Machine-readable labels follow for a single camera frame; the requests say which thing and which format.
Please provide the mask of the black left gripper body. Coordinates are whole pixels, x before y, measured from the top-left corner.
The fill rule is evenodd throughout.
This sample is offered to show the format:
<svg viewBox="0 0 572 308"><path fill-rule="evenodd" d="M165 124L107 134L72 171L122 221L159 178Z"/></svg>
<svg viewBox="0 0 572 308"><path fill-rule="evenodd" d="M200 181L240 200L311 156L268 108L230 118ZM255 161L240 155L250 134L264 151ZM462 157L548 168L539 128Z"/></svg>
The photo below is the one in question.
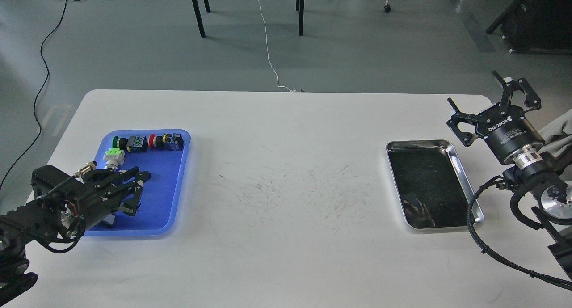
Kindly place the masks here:
<svg viewBox="0 0 572 308"><path fill-rule="evenodd" d="M96 190L81 182L70 182L60 189L66 199L74 202L78 216L85 221L86 229L96 225L112 228L116 224L116 214L126 192L112 185L110 189Z"/></svg>

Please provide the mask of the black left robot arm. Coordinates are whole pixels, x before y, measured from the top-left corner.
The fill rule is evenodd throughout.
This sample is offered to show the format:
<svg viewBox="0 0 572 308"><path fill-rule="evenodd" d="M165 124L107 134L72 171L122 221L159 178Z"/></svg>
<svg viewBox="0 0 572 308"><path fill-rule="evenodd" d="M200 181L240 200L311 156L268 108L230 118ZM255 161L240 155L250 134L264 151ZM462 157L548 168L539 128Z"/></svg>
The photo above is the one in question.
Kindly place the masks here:
<svg viewBox="0 0 572 308"><path fill-rule="evenodd" d="M75 247L88 229L118 211L134 216L148 171L95 169L90 163L75 174L53 165L31 174L34 199L1 216L1 304L32 288L38 276L27 273L26 245L36 241L53 253Z"/></svg>

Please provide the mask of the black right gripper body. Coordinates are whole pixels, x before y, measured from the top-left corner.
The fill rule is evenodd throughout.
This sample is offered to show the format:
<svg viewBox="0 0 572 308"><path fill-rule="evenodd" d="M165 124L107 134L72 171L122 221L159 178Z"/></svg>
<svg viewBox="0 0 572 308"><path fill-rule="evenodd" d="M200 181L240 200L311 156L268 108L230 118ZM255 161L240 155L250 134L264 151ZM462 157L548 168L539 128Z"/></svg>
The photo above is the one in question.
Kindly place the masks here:
<svg viewBox="0 0 572 308"><path fill-rule="evenodd" d="M478 116L490 122L478 122L475 134L484 139L501 164L512 164L512 154L522 147L531 145L539 150L545 145L544 139L532 127L519 106L509 105L507 112L501 114L499 105L492 105L478 113Z"/></svg>

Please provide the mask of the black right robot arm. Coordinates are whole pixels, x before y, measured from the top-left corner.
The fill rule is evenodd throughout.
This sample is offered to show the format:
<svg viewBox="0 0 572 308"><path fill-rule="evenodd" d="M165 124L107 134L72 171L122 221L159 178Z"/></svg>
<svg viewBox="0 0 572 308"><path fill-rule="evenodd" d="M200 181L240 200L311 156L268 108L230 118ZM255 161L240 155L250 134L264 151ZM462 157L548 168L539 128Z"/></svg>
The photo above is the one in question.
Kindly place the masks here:
<svg viewBox="0 0 572 308"><path fill-rule="evenodd" d="M495 252L475 230L473 206L484 190L496 186L513 194L509 208L525 226L544 229L554 240L549 246L553 257L568 277L571 277L571 184L560 173L571 161L542 151L545 141L526 118L526 113L541 108L542 102L525 78L503 78L497 71L492 75L503 88L500 102L478 114L464 113L448 98L452 114L447 126L469 147L482 139L499 163L508 165L502 175L485 182L468 202L467 228L482 253L505 266L529 277L571 290L571 280L537 273L513 263Z"/></svg>

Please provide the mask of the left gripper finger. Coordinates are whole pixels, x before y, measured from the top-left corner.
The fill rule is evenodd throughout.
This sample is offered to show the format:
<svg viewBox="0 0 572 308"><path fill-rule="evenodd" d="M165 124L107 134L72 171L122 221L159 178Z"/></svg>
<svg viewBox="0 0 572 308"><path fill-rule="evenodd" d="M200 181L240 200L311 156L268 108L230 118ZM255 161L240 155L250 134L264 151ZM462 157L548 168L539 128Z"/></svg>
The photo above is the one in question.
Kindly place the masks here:
<svg viewBox="0 0 572 308"><path fill-rule="evenodd" d="M91 184L96 188L118 186L125 182L147 182L151 179L149 171L140 171L139 167L133 167L127 171L116 171L112 168L96 169L83 175L84 184Z"/></svg>
<svg viewBox="0 0 572 308"><path fill-rule="evenodd" d="M121 211L128 216L135 216L140 206L143 188L139 182L118 184L114 188L114 199L117 201L114 212Z"/></svg>

